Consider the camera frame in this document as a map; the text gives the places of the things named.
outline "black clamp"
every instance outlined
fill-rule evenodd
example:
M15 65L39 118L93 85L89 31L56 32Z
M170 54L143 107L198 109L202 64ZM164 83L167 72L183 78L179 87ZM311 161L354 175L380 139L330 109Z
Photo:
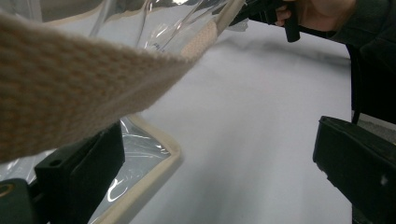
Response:
M36 180L0 182L0 223L88 223L125 161L120 122L56 149Z

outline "dark sleeve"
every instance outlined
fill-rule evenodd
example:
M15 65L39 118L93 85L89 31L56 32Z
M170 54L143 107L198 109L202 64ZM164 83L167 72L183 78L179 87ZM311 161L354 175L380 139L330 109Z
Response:
M396 0L356 0L356 8L331 40L360 49L365 61L396 75Z

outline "black tool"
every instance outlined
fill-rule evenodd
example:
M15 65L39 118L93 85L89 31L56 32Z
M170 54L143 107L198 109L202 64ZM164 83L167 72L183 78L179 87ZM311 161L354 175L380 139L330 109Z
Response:
M120 123L56 149L36 180L0 182L0 223L88 223L125 161Z
M285 20L284 25L286 37L288 42L295 42L300 39L300 32L294 2L284 2L282 0L247 0L230 25L237 24L253 16L258 16L260 17L260 21L274 25L277 21L276 9L284 5L287 5L288 10L291 11L291 16Z
M350 122L322 117L314 162L373 223L396 223L396 146Z

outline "transparent plastic bag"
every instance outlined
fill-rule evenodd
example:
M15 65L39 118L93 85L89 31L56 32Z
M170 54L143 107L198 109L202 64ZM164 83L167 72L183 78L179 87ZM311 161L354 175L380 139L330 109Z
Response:
M81 0L67 4L62 0L4 0L0 8L28 20L133 48L180 53L227 2Z

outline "beige woven fabric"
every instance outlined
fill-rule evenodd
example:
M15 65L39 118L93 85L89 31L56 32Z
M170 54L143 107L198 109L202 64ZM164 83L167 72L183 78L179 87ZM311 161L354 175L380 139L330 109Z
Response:
M176 56L0 13L0 161L76 142L148 108L217 35L210 22Z

